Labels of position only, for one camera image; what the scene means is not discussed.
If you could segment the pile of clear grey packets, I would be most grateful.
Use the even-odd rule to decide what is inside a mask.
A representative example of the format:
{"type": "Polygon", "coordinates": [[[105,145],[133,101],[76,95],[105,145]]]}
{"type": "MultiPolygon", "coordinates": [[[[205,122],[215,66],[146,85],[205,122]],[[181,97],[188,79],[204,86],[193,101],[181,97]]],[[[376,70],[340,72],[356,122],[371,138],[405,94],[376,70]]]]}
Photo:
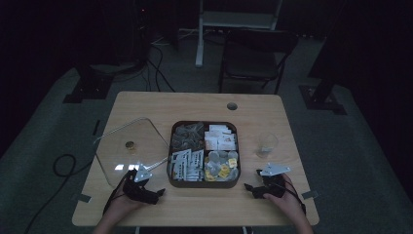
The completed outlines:
{"type": "Polygon", "coordinates": [[[203,122],[177,122],[171,130],[170,147],[175,151],[200,150],[205,147],[205,125],[203,122]]]}

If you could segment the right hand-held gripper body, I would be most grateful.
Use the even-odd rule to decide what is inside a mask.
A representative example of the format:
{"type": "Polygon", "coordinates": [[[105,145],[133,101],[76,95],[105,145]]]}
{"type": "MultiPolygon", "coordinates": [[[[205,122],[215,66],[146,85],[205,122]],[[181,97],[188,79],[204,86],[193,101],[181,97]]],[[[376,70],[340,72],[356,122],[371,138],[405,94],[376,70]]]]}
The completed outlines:
{"type": "Polygon", "coordinates": [[[263,195],[268,193],[281,198],[286,190],[285,179],[283,174],[290,171],[290,167],[278,165],[275,163],[268,163],[262,172],[263,185],[255,187],[257,194],[253,195],[255,199],[262,199],[263,195]]]}

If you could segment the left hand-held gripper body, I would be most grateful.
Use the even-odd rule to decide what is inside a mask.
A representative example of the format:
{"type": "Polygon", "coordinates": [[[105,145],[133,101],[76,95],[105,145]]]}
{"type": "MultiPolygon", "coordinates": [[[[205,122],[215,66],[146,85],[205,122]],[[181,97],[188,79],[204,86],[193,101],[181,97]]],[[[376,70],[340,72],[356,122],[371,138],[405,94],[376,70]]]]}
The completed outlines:
{"type": "Polygon", "coordinates": [[[123,192],[134,201],[156,205],[159,198],[154,191],[145,188],[146,183],[152,177],[152,174],[144,168],[143,165],[135,165],[133,169],[137,170],[134,181],[127,181],[123,186],[123,192]]]}

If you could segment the pile of white packets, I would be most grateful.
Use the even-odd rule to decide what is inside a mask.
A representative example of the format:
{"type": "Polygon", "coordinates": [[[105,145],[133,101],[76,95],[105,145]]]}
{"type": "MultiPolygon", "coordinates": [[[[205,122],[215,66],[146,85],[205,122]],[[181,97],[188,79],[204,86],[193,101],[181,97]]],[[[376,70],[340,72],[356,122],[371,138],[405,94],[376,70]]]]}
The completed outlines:
{"type": "Polygon", "coordinates": [[[206,150],[236,150],[236,134],[226,125],[210,125],[205,132],[206,150]]]}

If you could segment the clear drinking glass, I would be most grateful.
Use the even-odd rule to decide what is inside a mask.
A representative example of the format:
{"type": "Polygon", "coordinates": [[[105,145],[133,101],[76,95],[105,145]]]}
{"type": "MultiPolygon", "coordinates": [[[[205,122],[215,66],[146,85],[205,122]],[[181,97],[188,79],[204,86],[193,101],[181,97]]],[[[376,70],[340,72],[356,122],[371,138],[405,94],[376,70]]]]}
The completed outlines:
{"type": "Polygon", "coordinates": [[[268,158],[279,145],[279,139],[273,133],[262,133],[258,137],[256,155],[260,158],[268,158]]]}

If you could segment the black stand with base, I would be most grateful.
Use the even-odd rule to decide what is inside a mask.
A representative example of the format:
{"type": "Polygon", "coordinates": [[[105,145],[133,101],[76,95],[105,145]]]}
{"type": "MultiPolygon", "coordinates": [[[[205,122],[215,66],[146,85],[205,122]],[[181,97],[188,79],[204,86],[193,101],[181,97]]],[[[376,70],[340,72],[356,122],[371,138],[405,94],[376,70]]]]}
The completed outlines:
{"type": "Polygon", "coordinates": [[[99,64],[132,73],[148,60],[151,0],[80,0],[82,21],[70,49],[79,75],[66,103],[105,99],[118,72],[98,71],[99,64]]]}
{"type": "Polygon", "coordinates": [[[413,107],[413,0],[346,0],[310,75],[315,106],[338,85],[371,107],[413,107]]]}

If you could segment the black folding chair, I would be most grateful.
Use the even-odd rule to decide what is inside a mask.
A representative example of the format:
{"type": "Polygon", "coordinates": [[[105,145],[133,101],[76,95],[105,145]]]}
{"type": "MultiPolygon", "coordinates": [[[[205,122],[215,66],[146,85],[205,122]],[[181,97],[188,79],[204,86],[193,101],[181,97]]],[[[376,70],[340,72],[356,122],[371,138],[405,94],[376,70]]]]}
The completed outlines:
{"type": "Polygon", "coordinates": [[[279,91],[287,58],[298,45],[299,37],[288,31],[238,28],[230,30],[224,41],[219,72],[219,92],[225,79],[262,82],[265,88],[275,81],[279,91]]]}

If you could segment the person's right hand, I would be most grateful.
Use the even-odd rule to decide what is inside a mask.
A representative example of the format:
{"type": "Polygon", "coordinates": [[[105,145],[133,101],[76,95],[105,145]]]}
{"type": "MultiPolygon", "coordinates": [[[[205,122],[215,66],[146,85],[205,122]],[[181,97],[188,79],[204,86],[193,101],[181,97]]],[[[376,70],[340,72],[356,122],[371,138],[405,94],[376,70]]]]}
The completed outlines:
{"type": "Polygon", "coordinates": [[[308,223],[300,202],[291,193],[285,192],[281,198],[268,193],[264,194],[263,197],[275,204],[295,226],[308,223]]]}

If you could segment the person's left hand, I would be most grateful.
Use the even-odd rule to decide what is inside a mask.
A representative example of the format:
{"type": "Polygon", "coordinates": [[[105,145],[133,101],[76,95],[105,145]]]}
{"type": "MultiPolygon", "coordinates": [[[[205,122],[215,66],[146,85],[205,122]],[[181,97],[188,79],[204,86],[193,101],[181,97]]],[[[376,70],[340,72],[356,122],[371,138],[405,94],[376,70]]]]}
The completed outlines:
{"type": "Polygon", "coordinates": [[[103,219],[106,224],[117,224],[143,206],[143,203],[131,200],[122,191],[117,191],[110,200],[109,208],[104,213],[103,219]]]}

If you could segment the dark square compartment box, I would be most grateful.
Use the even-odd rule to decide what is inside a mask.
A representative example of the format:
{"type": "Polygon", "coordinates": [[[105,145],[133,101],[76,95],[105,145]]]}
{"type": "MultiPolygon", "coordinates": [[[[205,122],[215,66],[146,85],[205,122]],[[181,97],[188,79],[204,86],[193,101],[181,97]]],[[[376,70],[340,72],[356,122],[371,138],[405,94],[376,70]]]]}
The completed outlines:
{"type": "MultiPolygon", "coordinates": [[[[210,125],[226,125],[228,126],[235,134],[236,134],[236,146],[237,149],[234,151],[237,151],[240,157],[239,160],[239,169],[240,169],[240,175],[241,175],[241,156],[240,156],[240,150],[239,150],[239,143],[238,143],[238,133],[237,133],[237,128],[229,122],[210,122],[210,121],[189,121],[189,122],[203,122],[205,125],[205,132],[208,130],[208,127],[210,125]]],[[[203,149],[200,149],[204,151],[204,166],[205,166],[205,159],[210,151],[215,151],[215,150],[206,150],[206,143],[205,147],[203,149]]],[[[202,181],[180,181],[180,180],[174,180],[171,178],[171,154],[173,152],[177,152],[173,150],[170,145],[169,145],[169,159],[168,159],[168,165],[167,165],[167,173],[169,177],[169,182],[171,185],[175,187],[180,187],[180,188],[231,188],[234,187],[238,179],[235,181],[229,181],[229,182],[220,182],[220,181],[206,181],[205,180],[205,171],[204,171],[204,179],[202,181]]]]}

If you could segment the pile of white striped sachets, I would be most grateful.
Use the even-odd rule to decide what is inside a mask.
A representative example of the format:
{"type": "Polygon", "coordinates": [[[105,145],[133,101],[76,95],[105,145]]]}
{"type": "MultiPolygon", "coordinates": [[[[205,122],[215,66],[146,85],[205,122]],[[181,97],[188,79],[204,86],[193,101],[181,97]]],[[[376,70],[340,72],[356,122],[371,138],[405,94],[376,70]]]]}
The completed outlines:
{"type": "Polygon", "coordinates": [[[204,151],[185,149],[171,154],[171,178],[180,181],[204,179],[204,151]]]}

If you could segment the white desk frame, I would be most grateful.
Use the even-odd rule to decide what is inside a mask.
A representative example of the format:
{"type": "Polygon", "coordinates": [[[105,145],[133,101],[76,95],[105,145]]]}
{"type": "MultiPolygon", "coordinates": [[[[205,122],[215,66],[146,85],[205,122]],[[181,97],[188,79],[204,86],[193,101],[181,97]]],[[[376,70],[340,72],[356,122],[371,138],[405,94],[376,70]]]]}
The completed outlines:
{"type": "Polygon", "coordinates": [[[280,15],[283,0],[277,0],[275,10],[271,14],[261,13],[231,13],[205,11],[204,0],[200,0],[198,47],[195,66],[200,68],[204,64],[204,27],[229,27],[229,28],[259,28],[275,30],[280,15]]]}

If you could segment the pile of round grey capsules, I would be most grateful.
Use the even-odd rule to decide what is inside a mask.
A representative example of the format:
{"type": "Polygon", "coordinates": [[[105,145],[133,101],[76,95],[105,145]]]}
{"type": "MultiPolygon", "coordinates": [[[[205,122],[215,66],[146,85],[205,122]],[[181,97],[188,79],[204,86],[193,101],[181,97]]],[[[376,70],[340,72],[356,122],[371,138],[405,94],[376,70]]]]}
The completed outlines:
{"type": "Polygon", "coordinates": [[[229,182],[235,181],[238,179],[240,175],[239,169],[239,154],[237,151],[223,151],[223,150],[215,150],[210,151],[205,159],[205,166],[204,171],[209,171],[213,176],[216,177],[216,181],[220,182],[229,182]],[[238,161],[238,166],[236,168],[230,168],[228,165],[228,160],[234,158],[238,161]],[[220,167],[222,165],[227,165],[230,168],[230,173],[227,177],[221,177],[218,175],[220,172],[220,167]]]}

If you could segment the clear lid with gold knob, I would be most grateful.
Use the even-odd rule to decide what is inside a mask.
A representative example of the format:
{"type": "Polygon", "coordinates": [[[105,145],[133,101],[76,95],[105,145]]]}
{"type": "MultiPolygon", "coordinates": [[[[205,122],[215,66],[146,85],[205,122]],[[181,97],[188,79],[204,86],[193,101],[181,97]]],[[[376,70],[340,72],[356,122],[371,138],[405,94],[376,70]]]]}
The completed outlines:
{"type": "Polygon", "coordinates": [[[142,117],[115,128],[101,137],[96,157],[107,182],[115,187],[129,171],[137,170],[134,181],[152,176],[168,159],[169,146],[152,121],[142,117]]]}

